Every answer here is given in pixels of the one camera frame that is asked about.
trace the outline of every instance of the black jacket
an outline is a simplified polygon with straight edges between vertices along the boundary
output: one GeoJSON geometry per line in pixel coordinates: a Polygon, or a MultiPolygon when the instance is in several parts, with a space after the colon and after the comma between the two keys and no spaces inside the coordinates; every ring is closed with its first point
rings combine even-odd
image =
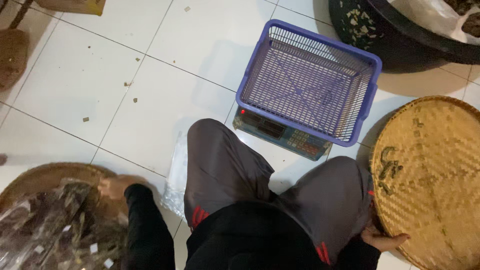
{"type": "MultiPolygon", "coordinates": [[[[129,208],[128,250],[122,268],[175,269],[173,239],[152,192],[134,184],[125,191],[129,208]]],[[[185,269],[359,269],[374,270],[380,251],[359,237],[324,264],[305,231],[266,203],[238,202],[211,214],[187,241],[185,269]]]]}

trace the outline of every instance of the hand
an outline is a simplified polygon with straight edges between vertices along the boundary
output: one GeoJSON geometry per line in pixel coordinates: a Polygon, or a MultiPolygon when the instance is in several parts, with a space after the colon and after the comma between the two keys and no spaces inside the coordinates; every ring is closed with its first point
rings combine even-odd
{"type": "Polygon", "coordinates": [[[108,196],[112,200],[120,200],[123,198],[127,187],[132,184],[142,184],[145,182],[145,178],[141,176],[121,174],[117,177],[101,179],[98,190],[101,196],[108,196]]]}
{"type": "Polygon", "coordinates": [[[384,252],[397,248],[411,237],[406,233],[401,233],[394,237],[387,237],[382,235],[375,226],[368,226],[361,232],[361,238],[365,243],[377,248],[380,252],[384,252]]]}

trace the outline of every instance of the knee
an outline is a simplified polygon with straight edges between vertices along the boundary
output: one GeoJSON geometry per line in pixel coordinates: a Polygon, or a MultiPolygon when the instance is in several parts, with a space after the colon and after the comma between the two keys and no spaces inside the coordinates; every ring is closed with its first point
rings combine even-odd
{"type": "Polygon", "coordinates": [[[338,156],[334,157],[328,161],[331,165],[335,167],[350,169],[350,168],[357,168],[358,164],[357,161],[353,158],[345,157],[345,156],[338,156]]]}
{"type": "Polygon", "coordinates": [[[221,127],[225,127],[217,120],[206,118],[200,119],[188,130],[188,137],[191,138],[208,138],[212,137],[215,133],[221,130],[221,127]]]}

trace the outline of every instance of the plastic bag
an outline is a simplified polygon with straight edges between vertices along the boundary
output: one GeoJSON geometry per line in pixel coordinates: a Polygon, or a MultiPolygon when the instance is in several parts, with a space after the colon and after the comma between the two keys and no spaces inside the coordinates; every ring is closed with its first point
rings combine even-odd
{"type": "Polygon", "coordinates": [[[423,28],[463,43],[480,45],[480,38],[463,32],[468,17],[480,12],[473,6],[465,15],[459,15],[444,0],[388,0],[400,13],[423,28]]]}
{"type": "Polygon", "coordinates": [[[97,201],[89,199],[96,189],[88,183],[71,178],[61,183],[0,215],[0,270],[102,269],[106,262],[120,269],[127,226],[96,215],[97,201]]]}
{"type": "Polygon", "coordinates": [[[187,186],[187,164],[187,135],[180,132],[160,204],[182,218],[185,218],[183,195],[187,186]]]}

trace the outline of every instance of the wire basket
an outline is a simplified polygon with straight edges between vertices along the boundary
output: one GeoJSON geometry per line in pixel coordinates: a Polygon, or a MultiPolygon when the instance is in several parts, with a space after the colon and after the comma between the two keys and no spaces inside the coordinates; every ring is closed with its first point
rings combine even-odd
{"type": "Polygon", "coordinates": [[[376,55],[270,20],[237,91],[237,103],[272,120],[349,147],[377,90],[376,55]]]}

